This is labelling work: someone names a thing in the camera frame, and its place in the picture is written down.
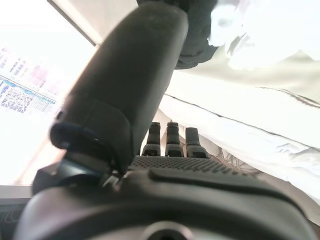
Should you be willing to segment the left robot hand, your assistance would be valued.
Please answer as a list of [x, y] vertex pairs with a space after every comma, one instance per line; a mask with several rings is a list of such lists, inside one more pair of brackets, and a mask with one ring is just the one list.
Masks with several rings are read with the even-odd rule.
[[314, 240], [302, 209], [208, 157], [196, 128], [153, 118], [188, 32], [179, 0], [146, 2], [100, 45], [50, 128], [66, 153], [37, 171], [15, 240]]

